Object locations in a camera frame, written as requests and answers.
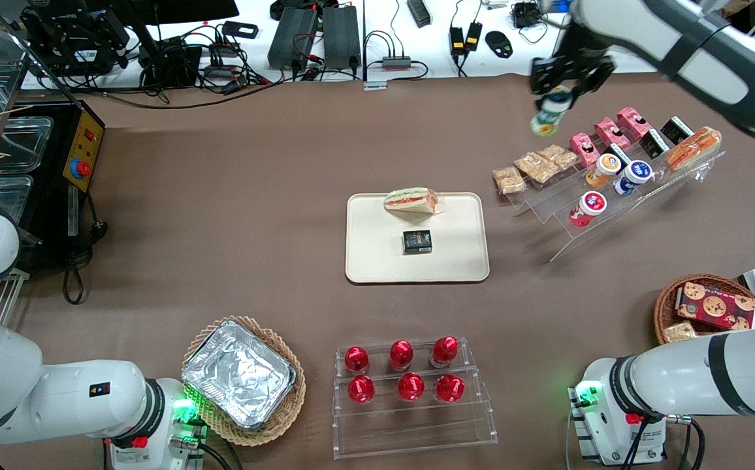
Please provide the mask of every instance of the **table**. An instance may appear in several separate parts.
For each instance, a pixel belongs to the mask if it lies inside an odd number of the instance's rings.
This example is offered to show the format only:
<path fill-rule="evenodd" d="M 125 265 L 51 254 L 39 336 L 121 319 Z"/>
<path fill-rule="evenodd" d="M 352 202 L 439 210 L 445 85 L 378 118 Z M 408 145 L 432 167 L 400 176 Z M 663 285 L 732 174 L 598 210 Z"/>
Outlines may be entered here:
<path fill-rule="evenodd" d="M 212 99 L 187 90 L 170 96 L 173 104 Z M 446 96 L 461 119 L 445 112 Z M 248 470 L 563 468 L 566 387 L 586 366 L 655 346 L 653 301 L 676 277 L 755 268 L 755 140 L 655 74 L 611 77 L 550 139 L 528 130 L 532 96 L 515 75 L 400 82 L 380 93 L 360 83 L 293 84 L 179 111 L 88 101 L 109 126 L 92 191 L 110 230 L 83 270 L 87 303 L 62 300 L 61 274 L 33 276 L 16 309 L 18 330 L 48 363 L 124 359 L 147 377 L 179 377 L 201 328 L 224 315 L 255 317 L 297 354 L 307 393 L 282 438 L 239 449 Z M 556 241 L 499 199 L 490 171 L 626 105 L 657 122 L 679 115 L 712 125 L 727 155 L 703 184 L 639 208 L 607 237 L 548 264 Z M 410 185 L 480 196 L 488 279 L 345 279 L 348 197 Z M 649 254 L 629 254 L 642 247 Z M 444 334 L 468 338 L 500 443 L 332 461 L 335 348 Z M 755 468 L 755 417 L 699 420 L 708 438 L 703 468 Z M 669 429 L 668 461 L 648 468 L 677 467 L 683 432 Z M 572 452 L 575 469 L 598 468 Z M 95 465 L 84 437 L 0 446 L 0 461 L 25 470 Z"/>
<path fill-rule="evenodd" d="M 273 70 L 269 68 L 267 63 L 267 51 L 270 48 L 270 44 L 273 40 L 273 35 L 276 33 L 276 27 L 278 22 L 270 18 L 269 8 L 270 2 L 254 2 L 250 0 L 235 0 L 240 15 L 234 18 L 228 18 L 233 21 L 240 21 L 243 23 L 257 24 L 259 27 L 259 34 L 255 39 L 239 39 L 241 47 L 247 51 L 249 56 L 249 64 L 259 74 L 269 78 L 269 80 L 279 80 L 281 77 L 281 71 L 278 69 Z M 398 17 L 396 17 L 394 26 L 396 35 L 401 42 L 406 46 L 405 52 L 411 56 L 412 60 L 419 60 L 423 63 L 427 63 L 429 66 L 429 73 L 427 78 L 443 78 L 443 77 L 455 77 L 457 70 L 453 64 L 453 60 L 449 54 L 448 45 L 448 29 L 450 24 L 450 18 L 452 18 L 455 11 L 454 2 L 430 2 L 432 18 L 431 25 L 422 27 L 419 29 L 416 27 L 413 17 L 411 17 L 410 9 L 406 4 L 406 0 L 398 0 L 398 4 L 388 0 L 351 0 L 362 18 L 363 15 L 363 3 L 366 2 L 366 32 L 362 30 L 362 21 L 359 24 L 359 32 L 361 39 L 368 31 L 373 29 L 381 29 L 387 32 L 391 32 L 390 21 L 395 13 L 396 7 L 399 6 Z M 474 17 L 474 13 L 478 8 L 479 3 L 474 0 L 463 0 L 459 3 L 458 13 L 456 14 L 455 25 L 461 26 L 467 31 L 467 27 L 470 24 L 470 20 Z M 541 27 L 535 27 L 535 29 L 524 31 L 526 38 L 535 41 L 539 39 L 537 44 L 528 44 L 521 38 L 519 32 L 511 27 L 509 21 L 509 12 L 511 9 L 497 8 L 494 10 L 487 10 L 482 8 L 479 12 L 479 21 L 483 24 L 482 29 L 482 44 L 479 45 L 479 49 L 471 54 L 467 64 L 464 66 L 464 70 L 471 76 L 484 76 L 491 77 L 501 74 L 530 74 L 530 64 L 534 57 L 549 57 L 554 51 L 556 45 L 559 29 L 550 26 L 548 31 L 542 33 Z M 551 20 L 562 21 L 564 15 L 562 13 L 553 13 L 549 16 Z M 208 22 L 208 24 L 216 25 L 222 24 L 223 21 L 217 20 Z M 156 26 L 148 26 L 151 36 L 156 41 L 160 35 L 163 38 L 172 38 L 178 35 L 183 35 L 194 29 L 195 27 L 202 26 L 203 23 L 179 23 L 179 24 L 167 24 L 161 26 L 159 29 Z M 515 53 L 509 59 L 500 59 L 496 57 L 494 53 L 484 44 L 484 38 L 486 33 L 497 29 L 506 34 L 511 40 L 514 46 Z M 201 33 L 212 36 L 211 29 L 201 30 Z M 131 33 L 131 40 L 129 42 L 129 48 L 133 48 L 137 44 L 137 39 Z M 187 39 L 190 44 L 210 44 L 211 41 L 202 36 L 190 36 Z M 396 48 L 398 54 L 401 53 L 401 48 Z M 312 53 L 317 54 L 320 57 L 324 56 L 323 42 L 318 41 L 312 48 Z M 386 54 L 386 45 L 379 40 L 372 40 L 369 42 L 368 56 L 369 62 L 374 60 L 383 59 Z M 646 63 L 644 60 L 635 56 L 629 51 L 623 50 L 623 48 L 614 47 L 611 50 L 611 56 L 616 60 L 617 72 L 652 72 L 654 68 Z M 226 59 L 227 63 L 238 63 L 234 59 Z M 208 54 L 204 54 L 201 60 L 202 66 L 208 65 Z M 126 69 L 119 69 L 114 67 L 109 74 L 102 75 L 96 78 L 96 84 L 99 88 L 129 88 L 138 86 L 139 74 L 142 72 L 142 68 L 133 60 Z M 388 78 L 396 78 L 403 76 L 415 76 L 420 74 L 422 69 L 415 68 L 408 72 L 385 72 L 380 69 L 379 66 L 375 66 L 370 70 L 369 80 L 387 80 Z M 357 76 L 362 77 L 362 70 L 357 71 Z M 323 81 L 345 81 L 351 80 L 351 77 L 343 74 L 326 74 L 323 77 Z M 76 78 L 76 81 L 69 80 L 71 86 L 76 86 L 79 82 L 83 82 L 83 78 Z M 23 83 L 23 89 L 41 89 L 41 84 L 34 75 L 28 74 Z M 51 87 L 52 83 L 49 80 L 42 81 L 44 86 Z"/>

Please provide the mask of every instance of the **aluminum foil tray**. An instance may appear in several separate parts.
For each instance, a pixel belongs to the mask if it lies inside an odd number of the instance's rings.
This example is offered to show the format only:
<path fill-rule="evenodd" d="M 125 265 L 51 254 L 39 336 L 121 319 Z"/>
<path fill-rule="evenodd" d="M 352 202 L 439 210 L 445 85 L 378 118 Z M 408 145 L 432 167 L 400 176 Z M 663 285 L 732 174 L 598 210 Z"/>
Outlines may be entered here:
<path fill-rule="evenodd" d="M 255 334 L 230 320 L 195 351 L 181 377 L 235 424 L 258 431 L 290 392 L 297 371 Z"/>

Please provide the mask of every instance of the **red bottle cap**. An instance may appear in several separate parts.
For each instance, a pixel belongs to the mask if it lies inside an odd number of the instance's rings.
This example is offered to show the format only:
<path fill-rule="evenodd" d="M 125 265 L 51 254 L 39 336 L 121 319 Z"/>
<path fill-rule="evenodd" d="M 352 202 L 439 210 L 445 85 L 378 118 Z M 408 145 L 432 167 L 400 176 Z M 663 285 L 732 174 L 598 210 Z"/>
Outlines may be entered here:
<path fill-rule="evenodd" d="M 407 372 L 398 380 L 398 397 L 404 401 L 416 401 L 425 393 L 425 381 L 421 375 Z"/>
<path fill-rule="evenodd" d="M 375 386 L 372 379 L 365 375 L 358 375 L 348 382 L 348 398 L 355 403 L 368 403 L 375 396 Z"/>
<path fill-rule="evenodd" d="M 359 346 L 348 348 L 345 352 L 345 368 L 353 374 L 366 373 L 369 366 L 369 354 Z"/>
<path fill-rule="evenodd" d="M 131 447 L 135 449 L 145 449 L 148 446 L 148 438 L 145 435 L 138 435 L 131 440 Z"/>
<path fill-rule="evenodd" d="M 389 365 L 396 371 L 403 371 L 413 361 L 413 346 L 401 339 L 389 348 Z"/>
<path fill-rule="evenodd" d="M 453 374 L 445 374 L 435 383 L 435 396 L 441 401 L 453 403 L 464 395 L 464 381 Z"/>
<path fill-rule="evenodd" d="M 432 346 L 432 363 L 434 366 L 446 366 L 456 359 L 458 354 L 458 340 L 453 336 L 446 336 Z"/>

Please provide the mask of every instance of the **acrylic display stand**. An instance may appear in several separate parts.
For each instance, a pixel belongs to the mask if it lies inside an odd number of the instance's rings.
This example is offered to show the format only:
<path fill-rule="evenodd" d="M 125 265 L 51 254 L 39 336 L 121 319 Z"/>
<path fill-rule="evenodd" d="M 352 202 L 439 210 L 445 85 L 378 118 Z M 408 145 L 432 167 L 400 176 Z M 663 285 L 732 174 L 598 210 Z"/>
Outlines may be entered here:
<path fill-rule="evenodd" d="M 595 145 L 601 148 L 598 139 L 593 136 Z M 694 161 L 685 168 L 673 170 L 667 163 L 667 152 L 651 160 L 641 146 L 633 144 L 626 150 L 626 154 L 632 160 L 642 160 L 650 164 L 653 169 L 651 181 L 637 187 L 629 196 L 619 196 L 609 182 L 601 188 L 591 187 L 586 182 L 587 169 L 577 169 L 577 172 L 555 181 L 553 184 L 545 184 L 541 189 L 529 185 L 528 189 L 521 193 L 506 195 L 514 204 L 518 212 L 527 212 L 529 209 L 542 223 L 552 223 L 560 226 L 559 230 L 565 233 L 564 238 L 568 242 L 550 260 L 554 261 L 559 256 L 569 253 L 576 247 L 581 246 L 587 240 L 595 238 L 608 228 L 618 223 L 622 218 L 636 209 L 646 200 L 664 195 L 668 187 L 674 189 L 689 181 L 703 181 L 712 165 L 724 152 L 715 151 L 708 157 Z M 574 208 L 578 199 L 587 191 L 598 191 L 607 199 L 607 209 L 586 227 L 576 227 L 569 220 L 569 212 Z"/>
<path fill-rule="evenodd" d="M 404 372 L 389 368 L 390 345 L 365 348 L 369 354 L 368 376 L 375 388 L 374 398 L 366 404 L 348 398 L 348 383 L 354 374 L 345 368 L 348 348 L 337 350 L 332 410 L 334 459 L 497 443 L 488 390 L 468 342 L 464 338 L 458 341 L 458 356 L 443 369 L 429 364 L 434 342 L 411 344 L 415 354 Z M 406 372 L 421 375 L 425 382 L 422 398 L 412 403 L 396 395 L 398 379 Z M 444 374 L 464 381 L 464 395 L 455 403 L 434 398 L 434 384 Z"/>

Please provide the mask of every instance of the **wicker basket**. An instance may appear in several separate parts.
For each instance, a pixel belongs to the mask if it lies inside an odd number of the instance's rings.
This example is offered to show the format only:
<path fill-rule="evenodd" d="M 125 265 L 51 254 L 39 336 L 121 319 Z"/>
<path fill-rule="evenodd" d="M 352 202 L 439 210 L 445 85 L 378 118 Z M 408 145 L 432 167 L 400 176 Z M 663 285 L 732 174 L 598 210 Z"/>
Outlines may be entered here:
<path fill-rule="evenodd" d="M 717 274 L 696 273 L 677 277 L 672 283 L 667 285 L 666 288 L 662 289 L 659 297 L 657 297 L 656 306 L 653 307 L 653 328 L 656 330 L 656 337 L 659 339 L 659 344 L 661 345 L 667 343 L 667 337 L 665 337 L 665 334 L 662 332 L 662 328 L 668 327 L 672 324 L 682 323 L 686 320 L 676 315 L 675 310 L 677 303 L 677 289 L 687 282 L 699 283 L 699 285 L 718 289 L 723 292 L 729 292 L 730 294 L 740 294 L 749 298 L 755 298 L 755 295 L 742 285 L 739 285 L 731 279 L 726 279 L 726 277 L 718 276 Z M 699 321 L 694 321 L 694 330 L 699 333 L 715 333 L 722 331 L 720 328 Z"/>
<path fill-rule="evenodd" d="M 225 317 L 216 321 L 210 326 L 206 327 L 201 334 L 195 337 L 192 341 L 192 345 L 189 346 L 189 351 L 186 352 L 186 356 L 183 359 L 184 366 L 189 357 L 195 354 L 199 345 L 214 331 L 222 322 L 232 319 L 236 323 L 240 324 L 244 328 L 247 328 L 252 334 L 258 336 L 259 339 L 265 342 L 268 346 L 273 348 L 277 353 L 288 361 L 297 370 L 297 383 L 294 384 L 293 390 L 282 399 L 276 410 L 267 420 L 264 427 L 260 431 L 250 432 L 246 431 L 239 426 L 235 425 L 233 420 L 224 413 L 216 405 L 212 405 L 207 399 L 203 398 L 201 394 L 196 392 L 195 389 L 190 386 L 186 387 L 186 394 L 192 398 L 195 402 L 195 407 L 198 410 L 198 414 L 206 422 L 206 424 L 213 431 L 217 432 L 220 437 L 225 438 L 231 443 L 238 444 L 239 446 L 261 446 L 261 444 L 269 443 L 276 439 L 280 435 L 284 434 L 288 428 L 291 427 L 294 420 L 297 419 L 299 411 L 302 410 L 302 404 L 305 403 L 305 371 L 302 370 L 302 366 L 299 364 L 299 360 L 296 355 L 293 354 L 291 348 L 287 347 L 278 334 L 273 330 L 267 330 L 267 328 L 261 328 L 255 319 L 249 317 Z"/>

